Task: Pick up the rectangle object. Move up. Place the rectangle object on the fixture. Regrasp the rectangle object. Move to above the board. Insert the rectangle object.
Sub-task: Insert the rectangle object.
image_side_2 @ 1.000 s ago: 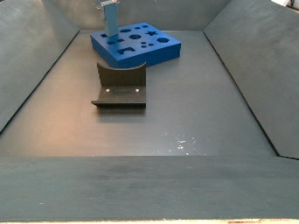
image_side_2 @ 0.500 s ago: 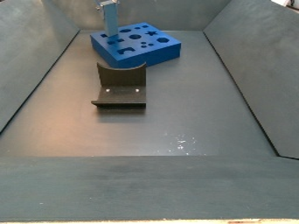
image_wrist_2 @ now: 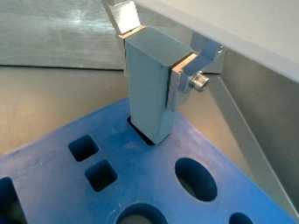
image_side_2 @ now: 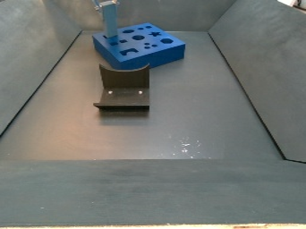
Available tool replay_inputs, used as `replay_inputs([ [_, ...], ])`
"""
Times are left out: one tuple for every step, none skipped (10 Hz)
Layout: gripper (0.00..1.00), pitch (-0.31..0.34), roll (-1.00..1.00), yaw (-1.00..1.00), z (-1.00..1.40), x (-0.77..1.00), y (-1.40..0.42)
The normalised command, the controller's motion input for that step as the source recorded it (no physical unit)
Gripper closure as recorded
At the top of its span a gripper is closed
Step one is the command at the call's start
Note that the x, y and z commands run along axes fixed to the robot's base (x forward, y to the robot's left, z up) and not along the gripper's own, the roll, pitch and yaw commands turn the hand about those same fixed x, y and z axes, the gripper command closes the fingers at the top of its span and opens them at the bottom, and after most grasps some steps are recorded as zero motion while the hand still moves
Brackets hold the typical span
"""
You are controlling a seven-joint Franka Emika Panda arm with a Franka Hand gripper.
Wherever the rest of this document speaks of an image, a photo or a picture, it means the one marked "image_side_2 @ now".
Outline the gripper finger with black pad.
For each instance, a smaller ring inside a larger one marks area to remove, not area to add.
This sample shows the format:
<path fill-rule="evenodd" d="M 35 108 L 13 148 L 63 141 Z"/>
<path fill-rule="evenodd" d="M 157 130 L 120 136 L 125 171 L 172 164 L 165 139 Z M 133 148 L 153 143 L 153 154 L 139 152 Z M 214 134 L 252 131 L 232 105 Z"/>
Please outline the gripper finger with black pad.
<path fill-rule="evenodd" d="M 101 7 L 100 7 L 99 1 L 97 0 L 92 0 L 92 3 L 95 5 L 95 10 L 100 12 Z"/>

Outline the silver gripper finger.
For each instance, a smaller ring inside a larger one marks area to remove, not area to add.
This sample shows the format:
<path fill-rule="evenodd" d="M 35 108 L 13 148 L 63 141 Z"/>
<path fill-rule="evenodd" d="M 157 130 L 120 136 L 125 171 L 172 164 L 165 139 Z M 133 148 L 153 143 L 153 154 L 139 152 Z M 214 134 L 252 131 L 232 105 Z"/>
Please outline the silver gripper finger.
<path fill-rule="evenodd" d="M 119 4 L 119 0 L 107 0 L 107 1 L 104 1 L 104 2 L 100 2 L 100 3 L 99 3 L 99 6 L 100 6 L 100 7 L 104 7 L 104 6 L 112 5 L 112 4 Z"/>

